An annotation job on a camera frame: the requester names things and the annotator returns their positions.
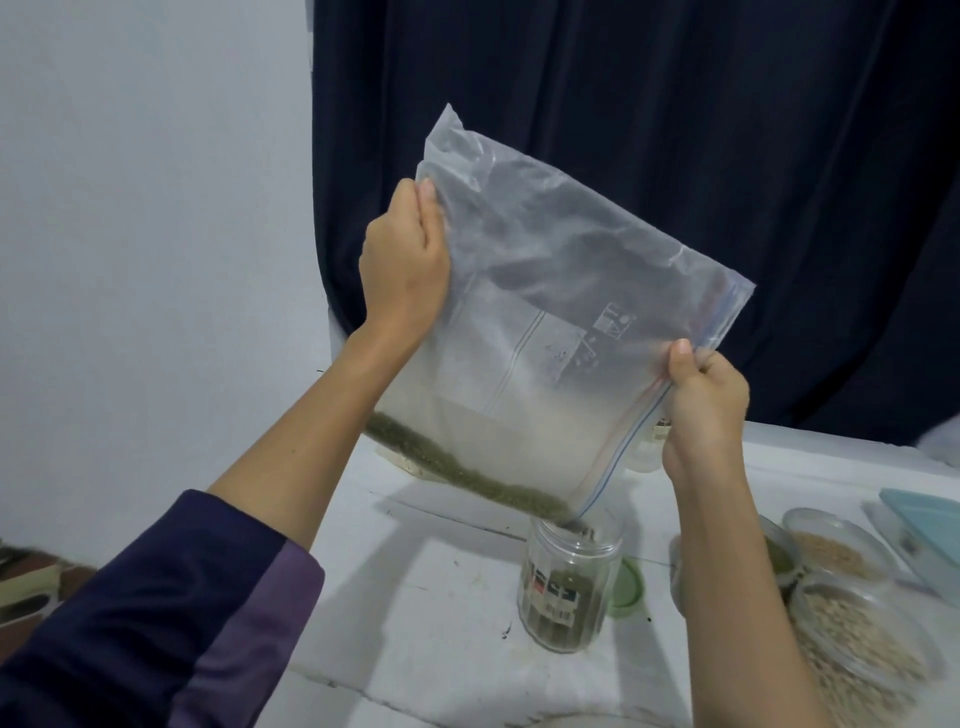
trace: sleeve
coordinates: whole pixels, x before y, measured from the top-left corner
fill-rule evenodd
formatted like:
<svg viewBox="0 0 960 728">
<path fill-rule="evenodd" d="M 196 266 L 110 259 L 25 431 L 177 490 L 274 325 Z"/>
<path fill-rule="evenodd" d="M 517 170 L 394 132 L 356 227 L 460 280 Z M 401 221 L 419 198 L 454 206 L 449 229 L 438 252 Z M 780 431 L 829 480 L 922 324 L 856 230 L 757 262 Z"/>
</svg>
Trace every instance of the sleeve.
<svg viewBox="0 0 960 728">
<path fill-rule="evenodd" d="M 303 548 L 188 491 L 0 666 L 0 724 L 252 726 L 323 583 Z"/>
</svg>

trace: ziplock bag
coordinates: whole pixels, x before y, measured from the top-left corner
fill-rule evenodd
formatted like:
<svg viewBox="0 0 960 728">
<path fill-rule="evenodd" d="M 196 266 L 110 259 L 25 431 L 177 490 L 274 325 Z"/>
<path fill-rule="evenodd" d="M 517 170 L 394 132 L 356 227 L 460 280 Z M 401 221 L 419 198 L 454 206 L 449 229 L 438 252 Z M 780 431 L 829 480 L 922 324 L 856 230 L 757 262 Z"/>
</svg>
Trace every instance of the ziplock bag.
<svg viewBox="0 0 960 728">
<path fill-rule="evenodd" d="M 450 106 L 417 179 L 452 273 L 441 320 L 367 432 L 425 470 L 555 522 L 582 516 L 653 426 L 681 337 L 715 348 L 752 283 Z"/>
</svg>

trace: plastic container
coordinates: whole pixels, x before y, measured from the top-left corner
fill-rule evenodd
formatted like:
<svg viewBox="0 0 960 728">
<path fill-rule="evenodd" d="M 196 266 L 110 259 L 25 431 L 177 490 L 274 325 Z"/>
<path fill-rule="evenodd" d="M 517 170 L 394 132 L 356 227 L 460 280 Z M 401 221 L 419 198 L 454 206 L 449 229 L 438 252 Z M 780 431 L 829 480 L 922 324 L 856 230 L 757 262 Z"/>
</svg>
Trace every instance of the plastic container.
<svg viewBox="0 0 960 728">
<path fill-rule="evenodd" d="M 880 500 L 892 518 L 877 530 L 900 558 L 945 601 L 960 607 L 960 503 L 885 489 Z"/>
<path fill-rule="evenodd" d="M 900 725 L 946 675 L 927 632 L 862 579 L 810 574 L 791 599 L 790 617 L 837 725 Z"/>
<path fill-rule="evenodd" d="M 786 602 L 797 580 L 800 578 L 802 561 L 800 551 L 794 543 L 790 534 L 780 528 L 776 523 L 768 518 L 760 516 L 760 528 L 763 536 L 767 540 L 767 549 L 770 551 L 771 562 L 779 565 L 780 561 L 789 559 L 792 566 L 789 569 L 781 568 L 775 572 L 777 586 L 780 588 L 780 595 Z M 684 593 L 683 593 L 683 559 L 681 558 L 680 536 L 675 536 L 670 542 L 670 595 L 673 597 L 673 603 L 680 614 L 684 613 Z"/>
<path fill-rule="evenodd" d="M 620 567 L 623 522 L 597 506 L 577 532 L 533 519 L 516 596 L 520 620 L 540 646 L 576 652 L 603 626 Z"/>
<path fill-rule="evenodd" d="M 807 570 L 877 584 L 890 582 L 898 570 L 893 554 L 879 539 L 832 513 L 794 508 L 783 514 L 783 527 L 793 536 Z"/>
</svg>

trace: clear plastic jar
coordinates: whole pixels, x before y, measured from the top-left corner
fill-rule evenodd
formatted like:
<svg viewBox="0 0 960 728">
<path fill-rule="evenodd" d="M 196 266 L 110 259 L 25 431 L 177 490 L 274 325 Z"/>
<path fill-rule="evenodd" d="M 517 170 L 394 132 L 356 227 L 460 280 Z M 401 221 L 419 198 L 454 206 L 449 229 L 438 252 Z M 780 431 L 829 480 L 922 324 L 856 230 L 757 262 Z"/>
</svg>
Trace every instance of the clear plastic jar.
<svg viewBox="0 0 960 728">
<path fill-rule="evenodd" d="M 554 652 L 583 649 L 600 632 L 623 547 L 623 522 L 607 506 L 572 528 L 533 519 L 520 569 L 520 620 Z"/>
<path fill-rule="evenodd" d="M 801 557 L 793 538 L 784 529 L 763 516 L 760 528 L 767 544 L 770 565 L 780 588 L 783 602 L 787 603 L 801 575 Z M 674 536 L 670 542 L 670 594 L 677 611 L 684 613 L 683 559 L 681 558 L 680 536 Z"/>
</svg>

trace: right hand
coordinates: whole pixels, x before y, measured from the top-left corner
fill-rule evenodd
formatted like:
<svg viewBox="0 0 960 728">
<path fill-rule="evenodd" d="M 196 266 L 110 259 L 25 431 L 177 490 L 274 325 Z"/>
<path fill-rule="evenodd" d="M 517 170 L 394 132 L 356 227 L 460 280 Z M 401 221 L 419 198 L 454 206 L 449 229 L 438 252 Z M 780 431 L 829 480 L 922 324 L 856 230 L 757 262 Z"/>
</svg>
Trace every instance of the right hand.
<svg viewBox="0 0 960 728">
<path fill-rule="evenodd" d="M 670 347 L 674 390 L 672 426 L 663 447 L 663 468 L 678 489 L 745 479 L 743 423 L 750 403 L 747 380 L 719 352 L 697 366 L 690 342 Z"/>
<path fill-rule="evenodd" d="M 432 181 L 400 180 L 386 213 L 367 225 L 360 280 L 364 326 L 405 351 L 415 349 L 444 307 L 450 281 L 444 215 Z"/>
</svg>

